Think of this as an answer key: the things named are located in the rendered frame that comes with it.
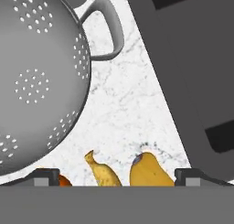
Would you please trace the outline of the yellow mango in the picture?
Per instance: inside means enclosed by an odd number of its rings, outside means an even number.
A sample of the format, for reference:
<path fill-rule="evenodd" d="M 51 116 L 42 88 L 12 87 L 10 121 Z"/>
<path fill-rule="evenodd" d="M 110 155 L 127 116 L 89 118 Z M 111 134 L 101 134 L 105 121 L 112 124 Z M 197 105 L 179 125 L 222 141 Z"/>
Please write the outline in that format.
<path fill-rule="evenodd" d="M 150 152 L 137 155 L 130 169 L 130 185 L 135 187 L 173 187 L 173 179 Z"/>

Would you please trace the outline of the orange fruit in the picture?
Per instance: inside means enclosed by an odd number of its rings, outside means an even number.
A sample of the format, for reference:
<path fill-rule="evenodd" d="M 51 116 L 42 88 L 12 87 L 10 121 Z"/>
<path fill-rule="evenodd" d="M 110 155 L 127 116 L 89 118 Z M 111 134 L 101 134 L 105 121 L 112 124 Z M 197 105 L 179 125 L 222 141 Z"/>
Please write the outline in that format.
<path fill-rule="evenodd" d="M 59 180 L 59 185 L 61 187 L 71 187 L 72 186 L 70 181 L 63 175 L 59 175 L 58 180 Z"/>

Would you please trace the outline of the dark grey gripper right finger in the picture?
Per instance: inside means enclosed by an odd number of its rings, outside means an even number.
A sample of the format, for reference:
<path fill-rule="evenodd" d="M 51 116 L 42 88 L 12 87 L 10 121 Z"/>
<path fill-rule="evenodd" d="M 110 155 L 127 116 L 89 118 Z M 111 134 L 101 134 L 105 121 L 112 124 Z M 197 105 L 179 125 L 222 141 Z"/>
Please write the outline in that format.
<path fill-rule="evenodd" d="M 225 181 L 209 177 L 197 169 L 177 168 L 175 170 L 175 185 L 178 187 L 224 187 L 226 184 Z"/>

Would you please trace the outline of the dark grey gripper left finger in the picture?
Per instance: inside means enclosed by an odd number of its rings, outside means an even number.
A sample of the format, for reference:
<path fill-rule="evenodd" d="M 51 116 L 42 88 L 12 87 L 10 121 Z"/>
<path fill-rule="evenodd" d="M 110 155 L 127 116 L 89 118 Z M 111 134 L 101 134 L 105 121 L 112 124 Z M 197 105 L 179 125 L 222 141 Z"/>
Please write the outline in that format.
<path fill-rule="evenodd" d="M 7 182 L 6 185 L 8 187 L 58 187 L 59 170 L 57 168 L 37 168 L 27 176 Z"/>

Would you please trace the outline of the yellow banana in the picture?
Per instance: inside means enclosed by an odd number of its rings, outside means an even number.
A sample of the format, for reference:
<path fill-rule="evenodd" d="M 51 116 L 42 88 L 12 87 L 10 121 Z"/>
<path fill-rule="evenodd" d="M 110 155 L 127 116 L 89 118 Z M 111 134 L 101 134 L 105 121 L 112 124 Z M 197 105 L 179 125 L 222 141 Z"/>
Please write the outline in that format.
<path fill-rule="evenodd" d="M 95 177 L 99 187 L 120 187 L 122 185 L 116 173 L 106 164 L 98 163 L 94 159 L 94 151 L 85 154 L 84 158 Z"/>

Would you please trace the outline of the grey metal colander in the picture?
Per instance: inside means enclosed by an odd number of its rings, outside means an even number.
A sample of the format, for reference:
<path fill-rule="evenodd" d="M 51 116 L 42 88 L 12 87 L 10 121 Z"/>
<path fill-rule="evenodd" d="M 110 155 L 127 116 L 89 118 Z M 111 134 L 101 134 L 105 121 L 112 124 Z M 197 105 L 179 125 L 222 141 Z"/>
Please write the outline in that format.
<path fill-rule="evenodd" d="M 95 57 L 83 28 L 103 14 L 112 52 Z M 67 0 L 0 0 L 0 176 L 43 158 L 74 128 L 90 90 L 91 64 L 122 51 L 120 19 L 110 0 L 77 16 Z"/>

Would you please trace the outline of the dark grey hob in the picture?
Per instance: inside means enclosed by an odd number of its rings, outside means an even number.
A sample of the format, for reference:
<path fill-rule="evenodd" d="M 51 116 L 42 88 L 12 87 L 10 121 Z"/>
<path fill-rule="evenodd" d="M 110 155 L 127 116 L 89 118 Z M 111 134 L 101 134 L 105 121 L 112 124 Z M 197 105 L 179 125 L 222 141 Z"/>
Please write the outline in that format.
<path fill-rule="evenodd" d="M 234 179 L 234 0 L 128 0 L 189 164 Z"/>

